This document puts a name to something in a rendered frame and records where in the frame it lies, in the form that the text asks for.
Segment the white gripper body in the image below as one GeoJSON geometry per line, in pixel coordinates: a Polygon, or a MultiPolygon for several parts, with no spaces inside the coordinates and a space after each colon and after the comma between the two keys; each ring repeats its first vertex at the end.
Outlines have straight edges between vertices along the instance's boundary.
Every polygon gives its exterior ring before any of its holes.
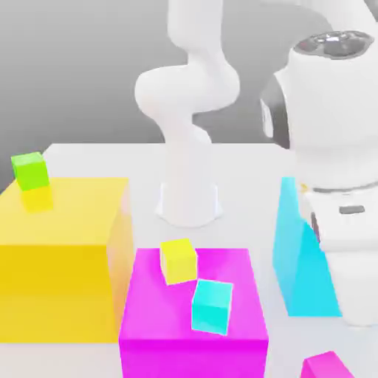
{"type": "Polygon", "coordinates": [[[344,321],[378,325],[378,244],[324,244],[323,251],[344,321]]]}

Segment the small magenta cube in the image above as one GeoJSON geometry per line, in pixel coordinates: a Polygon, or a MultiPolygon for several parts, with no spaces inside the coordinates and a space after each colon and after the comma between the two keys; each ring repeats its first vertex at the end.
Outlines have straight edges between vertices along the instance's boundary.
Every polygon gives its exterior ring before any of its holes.
{"type": "Polygon", "coordinates": [[[334,351],[308,357],[303,361],[300,378],[355,378],[334,351]]]}

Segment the small cyan cube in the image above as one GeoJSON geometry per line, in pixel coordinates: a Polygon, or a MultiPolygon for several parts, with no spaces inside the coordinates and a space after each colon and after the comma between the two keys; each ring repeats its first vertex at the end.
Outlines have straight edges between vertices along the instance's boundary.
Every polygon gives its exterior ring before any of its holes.
{"type": "Polygon", "coordinates": [[[227,336],[232,301],[232,283],[200,278],[191,303],[191,328],[227,336]]]}

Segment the small yellow cube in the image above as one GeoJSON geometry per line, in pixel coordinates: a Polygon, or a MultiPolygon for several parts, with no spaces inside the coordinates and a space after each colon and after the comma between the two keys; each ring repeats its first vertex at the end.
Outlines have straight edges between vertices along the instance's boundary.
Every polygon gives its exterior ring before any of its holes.
{"type": "Polygon", "coordinates": [[[50,186],[22,191],[21,200],[25,210],[30,213],[53,209],[52,188],[50,186]]]}
{"type": "Polygon", "coordinates": [[[197,279],[197,253],[188,238],[163,241],[160,244],[159,256],[167,285],[197,279]]]}

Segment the small green cube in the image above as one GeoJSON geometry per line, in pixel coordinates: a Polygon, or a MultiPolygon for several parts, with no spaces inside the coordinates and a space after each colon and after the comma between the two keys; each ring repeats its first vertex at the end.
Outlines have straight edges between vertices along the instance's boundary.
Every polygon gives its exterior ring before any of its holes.
{"type": "Polygon", "coordinates": [[[22,191],[49,185],[47,165],[41,152],[11,156],[11,163],[16,181],[22,191]]]}

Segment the large cyan box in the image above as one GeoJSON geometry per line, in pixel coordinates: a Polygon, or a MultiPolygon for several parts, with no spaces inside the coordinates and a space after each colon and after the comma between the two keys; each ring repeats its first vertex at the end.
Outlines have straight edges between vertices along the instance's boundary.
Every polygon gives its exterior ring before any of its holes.
{"type": "Polygon", "coordinates": [[[288,315],[339,317],[324,252],[299,210],[295,179],[281,179],[272,265],[288,315]]]}

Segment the large magenta box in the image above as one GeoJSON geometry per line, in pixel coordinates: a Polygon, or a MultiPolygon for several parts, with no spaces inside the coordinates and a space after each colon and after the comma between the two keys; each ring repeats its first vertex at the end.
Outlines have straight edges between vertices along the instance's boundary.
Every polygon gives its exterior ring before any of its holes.
{"type": "Polygon", "coordinates": [[[195,282],[166,285],[159,250],[139,249],[119,335],[123,378],[264,378],[269,337],[248,250],[197,253],[200,278],[233,285],[227,335],[193,330],[195,282]]]}

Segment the large yellow box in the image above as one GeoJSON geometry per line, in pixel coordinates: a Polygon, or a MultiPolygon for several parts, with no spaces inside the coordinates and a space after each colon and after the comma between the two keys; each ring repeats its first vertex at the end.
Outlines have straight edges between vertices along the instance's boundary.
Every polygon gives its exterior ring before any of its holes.
{"type": "Polygon", "coordinates": [[[115,343],[134,262],[128,181],[50,181],[53,209],[0,194],[0,343],[115,343]]]}

